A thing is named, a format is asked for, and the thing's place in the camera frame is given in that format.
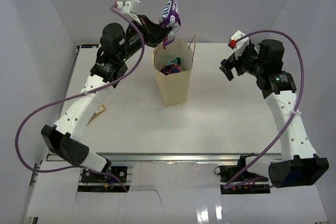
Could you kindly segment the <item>purple pink gummy bag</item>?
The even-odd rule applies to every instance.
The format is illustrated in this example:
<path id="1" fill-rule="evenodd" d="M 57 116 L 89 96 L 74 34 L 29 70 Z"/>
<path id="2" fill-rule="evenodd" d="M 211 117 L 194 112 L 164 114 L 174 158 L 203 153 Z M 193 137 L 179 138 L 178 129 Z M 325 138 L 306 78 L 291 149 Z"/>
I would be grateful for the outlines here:
<path id="1" fill-rule="evenodd" d="M 164 6 L 160 18 L 159 24 L 161 28 L 171 28 L 171 31 L 164 37 L 162 43 L 163 48 L 173 43 L 176 39 L 177 32 L 181 27 L 181 19 L 178 13 L 177 0 L 169 0 Z"/>

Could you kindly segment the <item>beige paper bag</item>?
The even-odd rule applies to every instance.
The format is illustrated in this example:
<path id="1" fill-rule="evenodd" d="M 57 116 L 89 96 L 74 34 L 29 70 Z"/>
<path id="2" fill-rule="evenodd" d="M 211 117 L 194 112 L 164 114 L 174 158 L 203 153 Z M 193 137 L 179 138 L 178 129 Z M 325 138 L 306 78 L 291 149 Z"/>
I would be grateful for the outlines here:
<path id="1" fill-rule="evenodd" d="M 184 39 L 177 38 L 172 44 L 166 46 L 165 49 L 163 45 L 159 45 L 153 50 L 155 79 L 165 107 L 182 104 L 186 101 L 193 69 L 195 47 L 196 42 L 194 38 L 189 43 Z M 176 57 L 181 58 L 180 66 L 184 69 L 183 72 L 168 76 L 159 72 L 160 68 L 168 65 L 168 62 Z"/>

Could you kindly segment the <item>dark blue snack bag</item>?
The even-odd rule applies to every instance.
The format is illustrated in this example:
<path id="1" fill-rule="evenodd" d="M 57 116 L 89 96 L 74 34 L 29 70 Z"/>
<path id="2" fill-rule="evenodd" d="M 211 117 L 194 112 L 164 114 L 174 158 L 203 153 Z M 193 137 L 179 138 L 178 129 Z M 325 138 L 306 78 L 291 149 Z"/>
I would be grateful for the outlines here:
<path id="1" fill-rule="evenodd" d="M 174 74 L 174 73 L 180 73 L 183 71 L 184 69 L 177 63 L 171 63 L 168 65 L 164 65 L 162 68 L 159 69 L 159 72 L 161 72 L 162 74 L 166 76 L 170 74 Z"/>

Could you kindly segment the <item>yellow snack pack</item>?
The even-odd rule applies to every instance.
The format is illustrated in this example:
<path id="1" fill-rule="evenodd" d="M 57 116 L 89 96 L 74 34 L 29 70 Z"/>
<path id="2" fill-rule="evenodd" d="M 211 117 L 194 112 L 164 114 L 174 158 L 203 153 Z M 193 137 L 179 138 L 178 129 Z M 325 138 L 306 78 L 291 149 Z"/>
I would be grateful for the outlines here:
<path id="1" fill-rule="evenodd" d="M 106 107 L 104 106 L 104 104 L 99 105 L 96 111 L 94 112 L 94 114 L 92 115 L 91 120 L 96 118 L 99 114 L 101 114 L 105 110 L 106 110 Z"/>

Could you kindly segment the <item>teal candy bag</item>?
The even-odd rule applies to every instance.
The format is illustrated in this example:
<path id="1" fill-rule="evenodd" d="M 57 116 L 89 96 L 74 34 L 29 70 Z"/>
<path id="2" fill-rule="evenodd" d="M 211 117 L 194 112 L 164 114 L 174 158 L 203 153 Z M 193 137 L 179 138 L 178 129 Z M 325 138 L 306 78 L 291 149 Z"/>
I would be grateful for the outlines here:
<path id="1" fill-rule="evenodd" d="M 171 60 L 170 62 L 168 62 L 168 64 L 181 64 L 181 58 L 180 57 L 176 57 L 175 59 Z"/>

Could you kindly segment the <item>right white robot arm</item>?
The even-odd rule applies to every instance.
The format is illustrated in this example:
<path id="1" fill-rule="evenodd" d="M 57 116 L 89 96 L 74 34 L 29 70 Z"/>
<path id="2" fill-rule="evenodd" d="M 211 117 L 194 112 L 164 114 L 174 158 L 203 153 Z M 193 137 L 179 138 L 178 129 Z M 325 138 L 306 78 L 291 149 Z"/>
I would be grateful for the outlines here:
<path id="1" fill-rule="evenodd" d="M 259 48 L 244 38 L 228 44 L 235 52 L 221 62 L 220 70 L 228 80 L 237 74 L 256 77 L 256 84 L 269 106 L 278 135 L 260 154 L 242 155 L 237 174 L 228 180 L 225 188 L 240 178 L 252 182 L 255 175 L 267 177 L 276 188 L 311 186 L 329 169 L 325 157 L 319 157 L 310 143 L 298 105 L 302 91 L 298 90 L 292 75 L 282 70 L 284 47 L 282 42 L 265 39 Z"/>

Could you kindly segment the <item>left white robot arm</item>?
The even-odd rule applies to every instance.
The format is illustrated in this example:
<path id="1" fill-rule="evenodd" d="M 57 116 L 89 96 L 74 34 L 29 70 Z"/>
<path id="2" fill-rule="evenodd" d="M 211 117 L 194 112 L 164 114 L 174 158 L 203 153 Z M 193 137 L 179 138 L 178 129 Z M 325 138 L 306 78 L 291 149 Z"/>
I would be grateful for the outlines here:
<path id="1" fill-rule="evenodd" d="M 41 130 L 48 149 L 73 166 L 82 166 L 93 171 L 101 182 L 110 178 L 108 160 L 80 143 L 82 133 L 93 114 L 104 99 L 118 85 L 117 79 L 128 72 L 126 61 L 145 44 L 159 45 L 170 27 L 153 23 L 145 15 L 139 15 L 126 30 L 118 23 L 105 26 L 100 38 L 96 62 L 82 88 L 84 96 L 78 98 L 53 126 L 45 125 Z"/>

